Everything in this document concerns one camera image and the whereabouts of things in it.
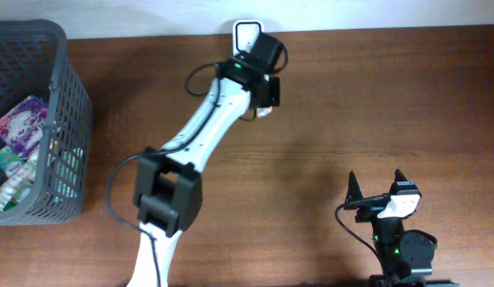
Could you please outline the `small orange tissue pack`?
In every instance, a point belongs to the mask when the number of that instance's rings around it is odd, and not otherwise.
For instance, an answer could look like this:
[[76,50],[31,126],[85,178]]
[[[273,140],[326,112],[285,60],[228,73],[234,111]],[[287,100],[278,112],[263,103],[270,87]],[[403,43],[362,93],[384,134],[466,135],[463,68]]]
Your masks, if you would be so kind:
[[272,112],[272,106],[270,107],[265,107],[265,108],[257,108],[256,113],[257,113],[257,118],[262,118],[267,115],[269,115]]

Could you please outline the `white green tube brown cap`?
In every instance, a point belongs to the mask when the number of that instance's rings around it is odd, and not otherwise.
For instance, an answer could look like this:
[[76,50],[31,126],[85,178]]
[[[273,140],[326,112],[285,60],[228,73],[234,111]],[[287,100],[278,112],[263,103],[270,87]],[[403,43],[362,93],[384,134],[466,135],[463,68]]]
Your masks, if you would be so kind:
[[23,167],[11,178],[6,175],[6,181],[0,185],[0,211],[4,211],[11,199],[16,199],[16,204],[21,202],[30,192],[36,169],[39,147],[34,148]]

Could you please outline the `small teal tissue pack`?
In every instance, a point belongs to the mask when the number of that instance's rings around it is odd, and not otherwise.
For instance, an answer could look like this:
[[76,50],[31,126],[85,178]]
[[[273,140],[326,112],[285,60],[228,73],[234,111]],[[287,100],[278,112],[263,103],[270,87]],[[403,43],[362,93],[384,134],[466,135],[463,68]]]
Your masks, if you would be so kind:
[[0,168],[11,178],[25,164],[24,160],[10,147],[0,150]]

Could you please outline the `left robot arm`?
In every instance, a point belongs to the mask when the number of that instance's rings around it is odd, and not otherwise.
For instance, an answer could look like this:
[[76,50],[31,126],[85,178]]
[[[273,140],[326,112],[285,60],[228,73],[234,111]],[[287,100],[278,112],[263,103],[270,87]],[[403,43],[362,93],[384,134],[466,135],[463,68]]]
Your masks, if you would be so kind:
[[247,111],[280,103],[278,60],[284,44],[259,33],[248,51],[214,62],[215,76],[203,101],[182,130],[159,150],[138,155],[134,204],[140,244],[130,286],[166,286],[182,234],[202,206],[202,172],[214,149]]

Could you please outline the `purple white tissue pack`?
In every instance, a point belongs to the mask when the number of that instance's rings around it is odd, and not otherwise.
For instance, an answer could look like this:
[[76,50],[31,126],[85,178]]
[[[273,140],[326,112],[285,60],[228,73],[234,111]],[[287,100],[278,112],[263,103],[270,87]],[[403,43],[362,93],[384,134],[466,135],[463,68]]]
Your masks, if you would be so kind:
[[0,118],[0,138],[20,157],[28,158],[40,143],[48,116],[48,105],[28,96]]

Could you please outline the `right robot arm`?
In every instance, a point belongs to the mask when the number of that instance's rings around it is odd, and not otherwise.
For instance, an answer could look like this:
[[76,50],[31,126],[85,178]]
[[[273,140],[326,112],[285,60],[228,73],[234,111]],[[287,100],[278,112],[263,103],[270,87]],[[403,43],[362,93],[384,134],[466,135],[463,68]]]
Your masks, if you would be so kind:
[[338,224],[353,238],[373,252],[382,272],[368,278],[369,286],[456,286],[453,281],[429,281],[437,239],[422,230],[407,230],[403,221],[416,213],[421,200],[417,185],[397,169],[390,190],[381,195],[365,197],[355,173],[348,176],[347,194],[335,211],[354,210],[357,223],[370,223],[372,244],[361,239],[342,221]]

